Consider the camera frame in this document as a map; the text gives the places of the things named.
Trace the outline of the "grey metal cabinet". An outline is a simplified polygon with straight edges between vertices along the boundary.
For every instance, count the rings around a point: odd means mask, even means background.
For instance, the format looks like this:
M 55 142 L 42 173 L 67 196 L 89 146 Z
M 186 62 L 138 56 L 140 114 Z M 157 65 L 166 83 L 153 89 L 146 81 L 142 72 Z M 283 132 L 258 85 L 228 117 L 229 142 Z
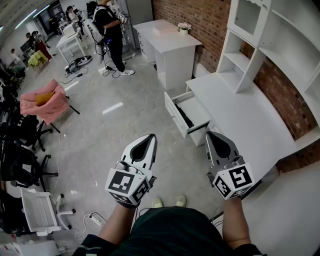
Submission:
M 126 6 L 129 16 L 129 29 L 132 33 L 132 46 L 134 49 L 139 49 L 138 32 L 134 29 L 134 26 L 154 19 L 152 0 L 126 0 Z

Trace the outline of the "white hutch shelf unit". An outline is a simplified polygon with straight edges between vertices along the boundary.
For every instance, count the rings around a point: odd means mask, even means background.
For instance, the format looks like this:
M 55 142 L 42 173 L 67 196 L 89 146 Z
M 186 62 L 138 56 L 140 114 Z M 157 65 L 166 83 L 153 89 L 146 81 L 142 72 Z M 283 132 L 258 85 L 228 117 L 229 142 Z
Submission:
M 296 150 L 320 139 L 320 10 L 312 0 L 231 0 L 217 73 L 232 92 L 247 89 L 264 59 L 293 83 L 317 126 Z

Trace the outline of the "white drawer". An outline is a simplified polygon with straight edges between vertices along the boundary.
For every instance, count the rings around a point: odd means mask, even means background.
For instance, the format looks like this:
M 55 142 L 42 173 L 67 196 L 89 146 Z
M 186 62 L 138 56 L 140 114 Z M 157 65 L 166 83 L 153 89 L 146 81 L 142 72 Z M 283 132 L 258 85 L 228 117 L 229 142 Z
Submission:
M 194 124 L 189 128 L 179 111 L 175 106 L 174 100 L 178 99 L 177 105 L 184 111 L 186 116 Z M 185 92 L 175 97 L 170 97 L 167 92 L 164 92 L 165 107 L 171 116 L 171 119 L 176 124 L 182 137 L 185 139 L 188 135 L 193 134 L 196 141 L 200 140 L 208 126 L 211 116 L 205 107 L 201 104 L 192 91 Z

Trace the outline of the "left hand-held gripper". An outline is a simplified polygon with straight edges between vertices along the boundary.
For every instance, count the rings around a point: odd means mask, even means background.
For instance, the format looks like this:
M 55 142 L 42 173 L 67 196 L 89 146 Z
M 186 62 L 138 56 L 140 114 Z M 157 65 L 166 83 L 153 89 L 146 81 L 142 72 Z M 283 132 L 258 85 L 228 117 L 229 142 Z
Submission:
M 143 135 L 125 147 L 121 160 L 109 170 L 104 187 L 116 201 L 137 205 L 150 191 L 157 179 L 151 171 L 157 147 L 155 134 Z

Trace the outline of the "orange cushion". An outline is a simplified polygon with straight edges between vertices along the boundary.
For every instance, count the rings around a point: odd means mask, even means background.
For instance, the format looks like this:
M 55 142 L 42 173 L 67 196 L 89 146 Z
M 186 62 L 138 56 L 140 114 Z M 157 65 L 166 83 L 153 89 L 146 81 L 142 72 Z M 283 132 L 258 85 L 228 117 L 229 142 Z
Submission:
M 45 105 L 52 98 L 52 96 L 54 94 L 55 94 L 54 91 L 48 92 L 48 93 L 37 94 L 35 96 L 36 106 L 41 107 L 41 106 Z

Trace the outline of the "white mesh office chair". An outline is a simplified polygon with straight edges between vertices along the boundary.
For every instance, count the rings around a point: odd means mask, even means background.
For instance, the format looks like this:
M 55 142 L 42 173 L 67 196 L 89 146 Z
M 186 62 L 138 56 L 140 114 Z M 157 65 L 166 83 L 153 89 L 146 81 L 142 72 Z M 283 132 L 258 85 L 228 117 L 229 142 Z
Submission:
M 50 192 L 24 188 L 20 192 L 23 212 L 32 233 L 41 237 L 53 232 L 72 229 L 72 226 L 64 221 L 64 216 L 74 215 L 76 210 L 74 208 L 62 209 L 64 194 L 59 194 L 54 201 Z

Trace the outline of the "black umbrella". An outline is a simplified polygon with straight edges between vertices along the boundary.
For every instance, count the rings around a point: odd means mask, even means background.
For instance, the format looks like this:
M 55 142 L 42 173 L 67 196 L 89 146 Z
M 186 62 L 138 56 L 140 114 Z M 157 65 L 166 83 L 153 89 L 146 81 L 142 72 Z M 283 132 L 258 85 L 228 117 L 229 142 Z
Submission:
M 185 114 L 185 112 L 178 106 L 178 99 L 174 100 L 174 105 L 177 108 L 178 112 L 180 113 L 180 115 L 182 116 L 183 120 L 185 121 L 185 123 L 187 124 L 187 126 L 189 128 L 192 128 L 194 126 L 193 122 L 187 117 L 187 115 Z

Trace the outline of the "pink flowers in white pot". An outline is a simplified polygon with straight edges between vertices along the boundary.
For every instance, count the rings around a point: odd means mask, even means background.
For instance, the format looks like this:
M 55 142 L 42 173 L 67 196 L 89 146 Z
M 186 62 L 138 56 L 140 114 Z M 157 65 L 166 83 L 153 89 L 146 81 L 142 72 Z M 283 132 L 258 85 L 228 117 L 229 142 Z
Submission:
M 189 24 L 187 22 L 180 22 L 180 23 L 178 23 L 177 27 L 179 29 L 179 32 L 182 35 L 188 35 L 189 34 L 189 30 L 192 29 L 191 24 Z

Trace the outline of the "ceiling light strip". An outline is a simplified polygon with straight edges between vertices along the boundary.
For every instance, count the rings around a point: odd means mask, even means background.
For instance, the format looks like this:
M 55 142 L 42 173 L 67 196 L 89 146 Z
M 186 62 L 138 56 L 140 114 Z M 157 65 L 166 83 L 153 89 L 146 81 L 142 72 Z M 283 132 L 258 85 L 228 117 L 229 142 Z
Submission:
M 37 17 L 39 14 L 41 14 L 43 11 L 45 11 L 46 9 L 48 9 L 50 7 L 50 4 L 47 5 L 46 7 L 44 7 L 43 9 L 41 9 L 39 12 L 37 12 L 32 18 Z
M 31 13 L 29 13 L 22 21 L 20 21 L 18 23 L 18 25 L 14 28 L 15 30 L 22 25 L 28 18 L 30 18 L 35 12 L 37 11 L 37 9 L 34 9 Z

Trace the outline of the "person's left forearm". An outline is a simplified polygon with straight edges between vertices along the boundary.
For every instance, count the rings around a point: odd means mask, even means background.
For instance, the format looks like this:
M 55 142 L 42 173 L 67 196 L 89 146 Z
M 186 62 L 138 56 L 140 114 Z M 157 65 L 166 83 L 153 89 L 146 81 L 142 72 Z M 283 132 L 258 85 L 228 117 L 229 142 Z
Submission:
M 135 208 L 117 204 L 98 236 L 114 245 L 120 245 L 131 232 L 135 211 Z

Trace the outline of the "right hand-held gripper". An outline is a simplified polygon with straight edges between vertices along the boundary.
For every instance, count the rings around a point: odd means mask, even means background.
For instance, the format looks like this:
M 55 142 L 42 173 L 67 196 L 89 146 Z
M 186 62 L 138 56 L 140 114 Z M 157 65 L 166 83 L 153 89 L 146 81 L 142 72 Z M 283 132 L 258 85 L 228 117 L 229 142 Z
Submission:
M 255 184 L 249 163 L 239 155 L 232 140 L 218 132 L 207 131 L 205 146 L 212 166 L 206 175 L 211 187 L 216 188 L 224 200 L 240 197 Z M 214 169 L 215 163 L 226 164 Z

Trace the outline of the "black round floor device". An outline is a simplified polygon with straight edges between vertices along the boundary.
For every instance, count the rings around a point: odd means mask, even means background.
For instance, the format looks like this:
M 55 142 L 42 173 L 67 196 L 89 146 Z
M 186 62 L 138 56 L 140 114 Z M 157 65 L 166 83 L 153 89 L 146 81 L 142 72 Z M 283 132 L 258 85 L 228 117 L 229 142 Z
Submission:
M 92 61 L 92 59 L 93 58 L 91 55 L 86 55 L 83 57 L 76 58 L 75 60 L 73 60 L 70 64 L 68 64 L 65 67 L 65 72 L 67 74 L 75 73 L 78 70 L 80 70 L 82 67 L 84 67 L 85 65 L 90 63 Z

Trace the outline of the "black office chair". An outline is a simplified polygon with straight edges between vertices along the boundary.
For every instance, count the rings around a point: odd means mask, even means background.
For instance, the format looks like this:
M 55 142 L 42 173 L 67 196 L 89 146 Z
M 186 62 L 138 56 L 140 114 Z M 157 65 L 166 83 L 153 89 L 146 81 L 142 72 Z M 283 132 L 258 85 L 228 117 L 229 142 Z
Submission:
M 13 187 L 42 186 L 46 191 L 44 176 L 57 177 L 57 172 L 46 172 L 45 165 L 51 155 L 46 154 L 41 163 L 29 149 L 9 140 L 0 141 L 0 181 L 10 182 Z
M 43 120 L 38 126 L 40 121 L 36 115 L 27 115 L 23 118 L 20 125 L 11 124 L 7 130 L 7 139 L 11 141 L 18 141 L 21 145 L 32 148 L 33 151 L 36 150 L 36 143 L 38 142 L 41 150 L 45 152 L 41 136 L 46 133 L 52 133 L 53 130 L 43 129 L 45 121 Z

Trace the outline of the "dark knit glove cuff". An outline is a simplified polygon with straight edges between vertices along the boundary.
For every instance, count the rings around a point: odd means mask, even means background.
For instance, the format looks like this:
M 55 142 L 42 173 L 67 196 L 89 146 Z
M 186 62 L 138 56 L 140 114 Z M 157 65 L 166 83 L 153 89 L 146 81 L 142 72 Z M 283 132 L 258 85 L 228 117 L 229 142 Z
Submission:
M 120 200 L 117 200 L 117 203 L 127 209 L 136 209 L 140 205 L 139 203 L 137 205 L 133 205 L 133 204 L 126 203 L 126 202 L 123 202 Z

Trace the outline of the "white box appliance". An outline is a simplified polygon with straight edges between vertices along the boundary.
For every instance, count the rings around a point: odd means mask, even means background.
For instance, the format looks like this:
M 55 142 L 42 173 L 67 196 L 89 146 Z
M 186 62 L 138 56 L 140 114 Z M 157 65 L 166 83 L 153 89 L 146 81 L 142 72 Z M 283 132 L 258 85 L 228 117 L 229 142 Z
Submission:
M 76 35 L 78 33 L 78 24 L 76 22 L 72 22 L 70 24 L 68 24 L 63 30 L 63 35 L 66 37 L 66 38 L 70 38 L 72 37 L 73 35 Z

